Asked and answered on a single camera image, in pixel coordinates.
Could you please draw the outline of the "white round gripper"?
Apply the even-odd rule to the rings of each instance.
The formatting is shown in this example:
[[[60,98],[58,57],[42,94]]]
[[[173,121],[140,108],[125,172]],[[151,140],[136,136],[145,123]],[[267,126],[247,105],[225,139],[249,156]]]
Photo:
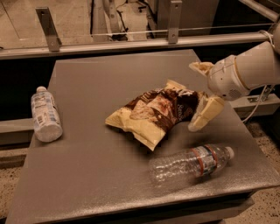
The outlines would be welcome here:
[[[234,55],[215,65],[211,62],[192,62],[189,67],[207,77],[208,88],[215,94],[208,96],[199,93],[199,104],[188,124],[191,132],[202,130],[212,121],[224,109],[224,100],[234,101],[249,94],[249,89],[238,73]]]

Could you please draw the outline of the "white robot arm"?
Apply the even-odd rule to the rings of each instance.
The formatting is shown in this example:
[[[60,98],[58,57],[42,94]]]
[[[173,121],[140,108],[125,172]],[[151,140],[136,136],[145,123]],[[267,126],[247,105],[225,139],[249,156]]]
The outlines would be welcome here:
[[[192,62],[189,67],[206,80],[213,92],[202,94],[195,114],[188,125],[192,132],[203,129],[224,108],[224,101],[234,101],[248,95],[253,89],[280,84],[280,24],[272,33],[266,32],[265,41],[237,56],[230,55],[215,64]]]

